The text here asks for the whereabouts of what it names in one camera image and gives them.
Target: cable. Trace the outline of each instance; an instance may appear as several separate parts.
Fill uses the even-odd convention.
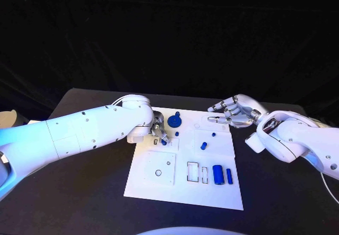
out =
[[[113,104],[111,104],[111,105],[119,104],[119,103],[120,103],[120,101],[123,100],[123,98],[124,98],[124,97],[129,97],[129,96],[132,96],[132,95],[135,95],[135,94],[127,94],[127,95],[124,95],[123,97],[120,97],[120,98],[113,102]]]
[[[335,198],[335,196],[334,196],[334,194],[332,194],[332,192],[331,192],[331,189],[329,189],[329,186],[328,186],[328,184],[326,184],[325,178],[324,178],[324,184],[325,184],[325,187],[326,187],[326,189],[328,189],[328,191],[329,191],[329,193],[331,193],[331,195],[332,195],[335,201],[337,201],[338,204],[339,204],[339,201],[338,201],[338,199]]]

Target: black table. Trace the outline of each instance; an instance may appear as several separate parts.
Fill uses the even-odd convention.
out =
[[[51,115],[110,104],[127,93],[73,89]],[[146,95],[152,105],[205,111],[220,99]],[[270,111],[306,114],[298,105],[264,103]],[[339,205],[303,158],[287,164],[244,140],[256,127],[231,128],[244,211],[124,197],[135,144],[122,140],[47,166],[0,202],[0,233],[127,234],[176,226],[246,234],[339,234]],[[339,197],[339,181],[326,177]]]

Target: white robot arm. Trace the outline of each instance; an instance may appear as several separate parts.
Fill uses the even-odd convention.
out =
[[[25,126],[0,129],[0,200],[22,179],[51,162],[99,148],[124,137],[142,142],[148,134],[159,134],[168,142],[162,113],[142,95],[129,95],[123,107],[107,105]]]
[[[225,117],[210,117],[211,122],[236,128],[257,124],[257,132],[246,143],[260,153],[264,149],[285,162],[305,157],[316,169],[339,180],[339,129],[321,128],[316,122],[290,111],[269,113],[262,104],[247,95],[225,99],[208,111],[225,107]]]

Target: black curtain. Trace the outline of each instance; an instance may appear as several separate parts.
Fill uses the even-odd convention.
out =
[[[0,110],[45,119],[73,87],[220,99],[241,93],[300,104],[338,123],[332,7],[175,0],[0,5]]]

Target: white board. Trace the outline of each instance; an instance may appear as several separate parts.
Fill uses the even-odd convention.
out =
[[[153,110],[165,115],[171,143],[163,146],[158,137],[146,136],[143,143],[136,145],[124,196],[244,210],[228,125],[208,122],[207,118],[212,116],[208,112],[158,107]],[[182,125],[172,128],[168,118],[176,111],[181,112]],[[199,164],[199,182],[188,181],[188,162]],[[223,166],[224,185],[214,183],[214,165]],[[202,183],[204,167],[208,184]],[[233,172],[233,185],[228,184],[227,168]]]

